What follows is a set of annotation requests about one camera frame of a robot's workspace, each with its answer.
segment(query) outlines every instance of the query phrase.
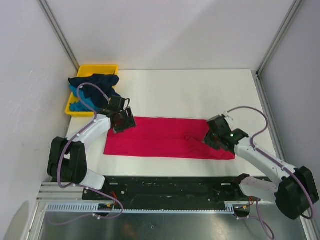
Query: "dark blue cloth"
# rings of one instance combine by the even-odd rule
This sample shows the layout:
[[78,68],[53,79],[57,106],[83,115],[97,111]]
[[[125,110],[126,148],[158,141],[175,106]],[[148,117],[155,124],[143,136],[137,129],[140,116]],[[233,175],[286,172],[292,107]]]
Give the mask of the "dark blue cloth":
[[[69,88],[71,89],[73,95],[78,98],[79,96],[77,96],[77,88],[72,85],[69,85]],[[93,108],[96,112],[99,111],[99,108],[94,105],[94,103],[91,101],[91,98],[85,97],[84,91],[82,91],[82,89],[79,90],[79,94],[80,94],[80,98],[87,105],[89,105],[91,108]],[[83,105],[82,102],[80,102],[80,101],[75,102],[75,103],[71,103],[70,104],[70,111],[72,111],[72,112],[91,112],[91,110],[89,108],[87,108],[85,105]]]
[[[77,88],[80,84],[83,83],[92,83],[97,85],[101,90],[109,97],[111,96],[120,96],[112,88],[119,82],[119,77],[117,75],[104,75],[104,74],[93,74],[88,77],[74,77],[69,78],[69,83]],[[92,103],[99,109],[104,108],[108,105],[108,101],[101,94],[101,92],[96,89],[94,86],[85,85],[82,88],[84,97],[86,99],[90,98]]]

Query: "yellow bin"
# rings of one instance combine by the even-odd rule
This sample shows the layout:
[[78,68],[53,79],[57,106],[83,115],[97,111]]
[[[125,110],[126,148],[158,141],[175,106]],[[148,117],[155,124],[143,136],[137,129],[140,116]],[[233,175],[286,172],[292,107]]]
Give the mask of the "yellow bin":
[[[115,74],[118,75],[117,65],[82,65],[79,68],[77,77],[90,77],[93,74]],[[72,117],[92,117],[92,111],[70,111],[70,104],[79,102],[79,99],[71,92],[69,101],[66,104],[65,113]]]

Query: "pink cloth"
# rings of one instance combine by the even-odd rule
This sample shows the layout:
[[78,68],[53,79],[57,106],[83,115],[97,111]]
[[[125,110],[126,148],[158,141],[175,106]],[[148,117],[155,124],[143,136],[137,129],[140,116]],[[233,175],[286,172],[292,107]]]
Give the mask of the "pink cloth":
[[209,127],[206,120],[135,117],[136,127],[108,132],[105,155],[231,160],[235,155],[202,143]]

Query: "metal frame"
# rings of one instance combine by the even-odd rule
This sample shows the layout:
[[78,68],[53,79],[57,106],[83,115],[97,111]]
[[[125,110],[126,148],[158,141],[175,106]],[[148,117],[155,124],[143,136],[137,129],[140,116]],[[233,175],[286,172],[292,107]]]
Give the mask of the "metal frame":
[[260,64],[260,66],[257,69],[257,75],[260,77],[261,73],[266,68],[266,65],[272,58],[273,54],[277,50],[277,47],[279,46],[281,40],[284,38],[286,32],[288,31],[290,25],[292,24],[294,18],[297,16],[302,4],[305,2],[305,0],[294,0],[292,3],[288,13],[286,14],[278,32],[276,33],[270,47],[266,51],[266,54],[263,57],[263,60]]
[[[54,213],[120,213],[121,210],[99,210],[99,202],[78,203],[78,202],[51,202],[46,212]],[[225,203],[225,210],[143,210],[124,209],[124,214],[234,214],[233,203]]]
[[[74,68],[79,70],[79,63],[68,44],[66,37],[64,36],[62,29],[60,28],[52,10],[50,9],[47,0],[37,0],[39,2],[40,7],[42,8],[47,20],[52,26],[53,31],[55,32],[57,38],[59,39],[62,47],[64,48],[66,54],[68,55],[70,61],[72,62]],[[281,144],[281,140],[279,138],[279,134],[277,131],[277,126],[275,124],[274,116],[272,114],[271,107],[268,102],[268,98],[265,92],[265,89],[262,84],[261,73],[265,69],[266,65],[270,61],[272,55],[276,51],[279,43],[283,39],[285,33],[287,32],[289,26],[297,15],[299,9],[301,8],[304,0],[295,0],[290,10],[288,11],[285,19],[283,20],[278,32],[276,33],[268,51],[266,52],[259,68],[257,71],[252,72],[252,76],[256,85],[256,89],[258,92],[258,96],[260,98],[260,102],[262,104],[263,111],[267,115],[270,126],[269,131],[272,138],[272,142],[275,148],[275,151],[278,157],[282,160],[286,160],[286,156]],[[45,219],[46,212],[58,212],[65,211],[68,212],[92,212],[92,210],[96,209],[98,203],[106,203],[110,204],[112,201],[84,201],[82,200],[83,189],[81,187],[69,187],[66,189],[61,189],[57,185],[57,183],[43,183],[41,185],[36,205],[34,207],[32,218],[28,224],[28,231],[24,236],[24,240],[38,240],[41,234],[41,228],[43,225],[43,221]],[[232,213],[233,204],[238,204],[239,202],[226,202],[227,213]],[[303,229],[305,231],[306,238],[308,240],[320,240],[317,224],[314,220],[306,220],[301,217],[301,223]]]
[[61,27],[59,26],[53,12],[51,11],[49,4],[47,3],[47,0],[37,0],[40,4],[41,9],[43,10],[44,15],[46,16],[48,22],[50,23],[54,33],[56,34],[57,38],[59,39],[63,49],[65,50],[65,53],[68,55],[70,61],[72,62],[74,68],[78,71],[79,70],[79,63],[64,35],[64,33],[61,30]]
[[[270,123],[269,124],[269,131],[270,131],[272,143],[275,148],[276,154],[278,155],[278,157],[281,160],[284,160],[285,162],[287,162],[285,152],[284,152],[282,144],[281,144],[279,132],[278,132],[277,126],[275,124],[274,115],[273,115],[272,110],[270,108],[270,104],[269,104],[269,101],[268,101],[268,98],[266,95],[266,91],[263,86],[263,81],[262,81],[261,77],[259,77],[257,75],[257,73],[254,71],[252,71],[252,76],[254,79],[254,83],[256,85],[258,96],[261,101],[263,112],[266,114],[266,116],[269,119],[269,123]],[[314,219],[307,220],[303,217],[300,217],[300,220],[301,220],[301,224],[302,224],[306,239],[307,240],[320,240],[320,233],[319,233],[319,229],[318,229],[316,221]]]

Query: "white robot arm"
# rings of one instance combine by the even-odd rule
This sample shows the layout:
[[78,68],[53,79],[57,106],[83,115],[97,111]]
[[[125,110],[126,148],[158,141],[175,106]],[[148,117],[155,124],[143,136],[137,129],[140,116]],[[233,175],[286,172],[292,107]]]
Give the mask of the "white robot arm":
[[296,168],[258,146],[240,129],[231,130],[224,115],[207,121],[209,131],[203,142],[213,149],[224,149],[247,160],[270,181],[259,180],[248,174],[237,177],[238,185],[245,196],[253,196],[276,203],[288,218],[296,219],[319,200],[311,171],[306,167]]
[[126,100],[113,96],[108,106],[97,113],[91,125],[87,125],[81,131],[66,138],[56,137],[51,144],[47,173],[53,178],[57,177],[63,149],[75,137],[64,155],[60,172],[61,179],[67,183],[101,190],[106,178],[88,169],[86,150],[100,135],[106,134],[110,129],[113,129],[115,133],[120,133],[136,126],[131,108],[128,106],[125,108]]

